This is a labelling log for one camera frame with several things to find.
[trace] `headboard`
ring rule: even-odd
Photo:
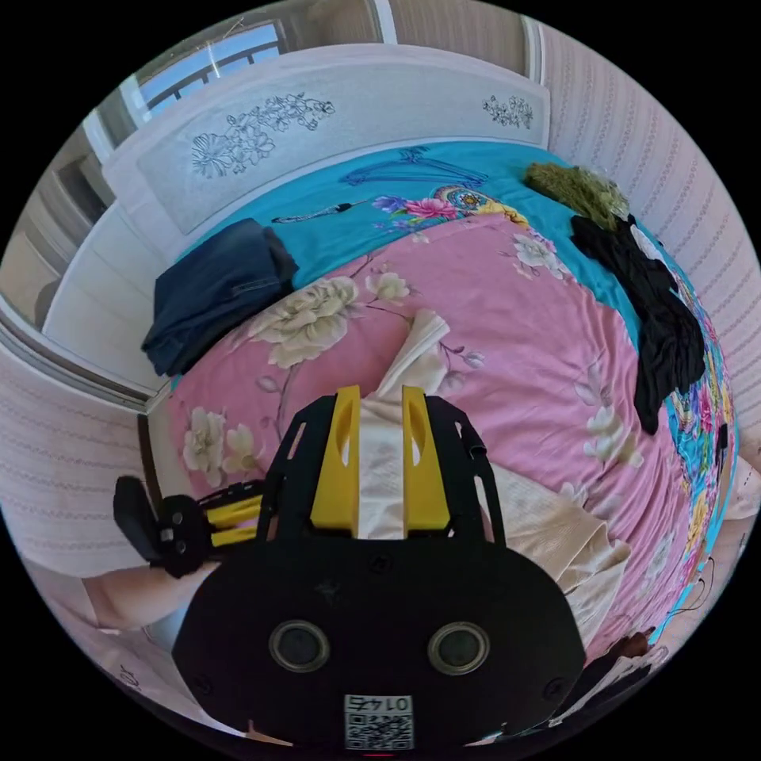
[[[124,213],[171,264],[254,197],[354,156],[439,140],[547,147],[549,92],[466,55],[350,44],[289,53],[196,91],[103,170]]]

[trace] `green fuzzy item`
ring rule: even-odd
[[[629,202],[616,184],[582,166],[533,163],[523,181],[606,230],[617,229],[617,218],[629,217]]]

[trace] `floral carving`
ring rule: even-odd
[[[531,129],[533,109],[517,95],[511,95],[507,103],[500,103],[494,95],[484,101],[484,111],[491,115],[491,120],[503,127],[525,127]]]
[[[193,171],[207,179],[225,177],[229,172],[241,174],[274,150],[274,132],[286,132],[294,121],[315,130],[320,120],[333,113],[330,101],[299,93],[267,98],[264,106],[255,106],[237,117],[228,114],[224,132],[204,132],[193,138]]]

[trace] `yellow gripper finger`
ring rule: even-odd
[[[237,526],[244,521],[252,521],[258,518],[262,511],[262,495],[243,499],[231,505],[213,507],[206,511],[206,519],[218,529],[227,529]]]
[[[316,529],[352,537],[359,531],[359,413],[359,386],[340,388],[311,514]]]
[[[404,536],[411,531],[444,530],[449,508],[436,444],[421,388],[402,387]],[[415,462],[413,443],[419,458]]]
[[[256,536],[256,526],[244,526],[240,529],[228,529],[212,534],[212,547],[234,545],[239,541],[248,541]]]

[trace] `sticker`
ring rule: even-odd
[[[408,751],[415,747],[410,695],[345,695],[346,749]]]

